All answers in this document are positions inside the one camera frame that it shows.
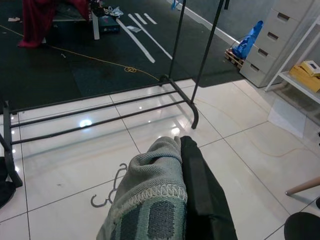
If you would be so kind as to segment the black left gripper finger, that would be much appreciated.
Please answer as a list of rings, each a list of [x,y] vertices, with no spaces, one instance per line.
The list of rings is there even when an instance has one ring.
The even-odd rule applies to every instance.
[[[223,188],[189,136],[181,140],[183,180],[187,192],[187,240],[236,240],[236,228]]]

